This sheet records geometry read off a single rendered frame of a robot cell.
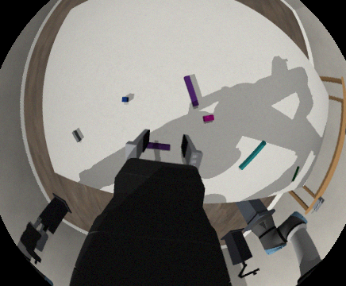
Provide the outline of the purple rod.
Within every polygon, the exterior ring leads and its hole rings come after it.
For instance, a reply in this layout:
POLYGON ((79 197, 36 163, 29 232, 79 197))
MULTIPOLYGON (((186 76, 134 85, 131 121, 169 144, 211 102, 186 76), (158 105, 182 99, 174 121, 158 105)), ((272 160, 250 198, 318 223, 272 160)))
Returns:
POLYGON ((163 149, 163 150, 170 150, 170 144, 163 144, 163 143, 148 143, 147 149, 163 149))
POLYGON ((195 94, 190 76, 189 75, 183 76, 183 79, 185 79, 186 88, 188 89, 193 107, 198 106, 198 98, 196 98, 196 94, 195 94))

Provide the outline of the magenta rod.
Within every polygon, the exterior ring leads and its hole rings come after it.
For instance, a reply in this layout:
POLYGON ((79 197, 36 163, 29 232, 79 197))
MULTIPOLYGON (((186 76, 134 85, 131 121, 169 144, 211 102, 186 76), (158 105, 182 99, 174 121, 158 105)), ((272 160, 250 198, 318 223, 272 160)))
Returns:
POLYGON ((204 122, 213 121, 214 120, 214 115, 213 114, 205 115, 205 117, 202 117, 202 118, 204 118, 204 122))

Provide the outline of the turquoise rod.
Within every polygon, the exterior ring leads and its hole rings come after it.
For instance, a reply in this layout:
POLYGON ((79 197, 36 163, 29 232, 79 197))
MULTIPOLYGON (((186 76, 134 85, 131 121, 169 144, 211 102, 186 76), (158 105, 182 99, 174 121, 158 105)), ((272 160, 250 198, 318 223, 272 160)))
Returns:
POLYGON ((239 166, 240 169, 246 168, 247 165, 249 165, 250 162, 252 162, 252 159, 255 158, 256 155, 258 155, 259 152, 261 152, 262 148, 266 145, 265 141, 262 141, 259 143, 259 146, 256 147, 255 150, 253 150, 252 153, 250 153, 250 156, 239 166))

